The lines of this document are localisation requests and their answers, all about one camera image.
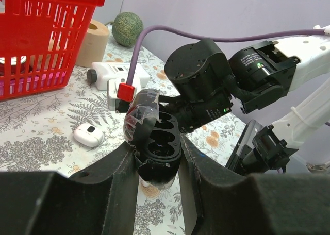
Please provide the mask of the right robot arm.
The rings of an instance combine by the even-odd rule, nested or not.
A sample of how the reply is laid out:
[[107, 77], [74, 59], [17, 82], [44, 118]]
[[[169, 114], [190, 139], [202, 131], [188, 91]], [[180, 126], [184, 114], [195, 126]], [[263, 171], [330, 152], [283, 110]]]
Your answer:
[[[176, 117], [180, 131], [187, 134], [228, 114], [232, 98], [248, 114], [328, 73], [329, 36], [325, 28], [268, 36], [231, 58], [213, 39], [204, 38], [175, 50], [164, 71], [179, 96], [162, 96], [161, 110]], [[329, 82], [325, 82], [270, 125], [249, 122], [226, 166], [242, 176], [285, 169], [291, 155], [328, 121]]]

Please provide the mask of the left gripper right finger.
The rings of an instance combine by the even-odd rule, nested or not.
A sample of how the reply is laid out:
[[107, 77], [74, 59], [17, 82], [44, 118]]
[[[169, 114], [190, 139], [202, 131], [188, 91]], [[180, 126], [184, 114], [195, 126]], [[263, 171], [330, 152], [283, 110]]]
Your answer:
[[329, 176], [238, 175], [181, 137], [186, 234], [329, 234]]

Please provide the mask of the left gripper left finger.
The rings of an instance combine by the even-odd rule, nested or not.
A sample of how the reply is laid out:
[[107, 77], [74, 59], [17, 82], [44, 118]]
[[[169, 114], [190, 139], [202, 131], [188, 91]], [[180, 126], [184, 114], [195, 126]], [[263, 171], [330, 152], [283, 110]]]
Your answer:
[[1, 234], [132, 234], [137, 190], [127, 143], [68, 178], [2, 172]]

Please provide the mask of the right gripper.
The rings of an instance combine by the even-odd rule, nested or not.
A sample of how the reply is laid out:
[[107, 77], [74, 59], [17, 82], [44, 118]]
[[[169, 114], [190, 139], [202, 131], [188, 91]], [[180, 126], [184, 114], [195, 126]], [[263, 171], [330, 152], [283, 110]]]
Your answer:
[[232, 71], [225, 54], [211, 39], [176, 49], [164, 65], [167, 79], [179, 92], [162, 95], [162, 110], [173, 115], [183, 134], [229, 113], [232, 97], [223, 80]]

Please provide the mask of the black earbud charging case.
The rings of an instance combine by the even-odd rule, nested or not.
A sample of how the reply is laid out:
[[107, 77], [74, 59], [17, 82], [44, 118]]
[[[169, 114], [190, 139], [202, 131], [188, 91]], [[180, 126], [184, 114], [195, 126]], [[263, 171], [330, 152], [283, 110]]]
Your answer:
[[125, 141], [134, 148], [136, 170], [147, 183], [169, 188], [180, 166], [182, 149], [177, 119], [160, 110], [157, 89], [143, 89], [124, 119]]

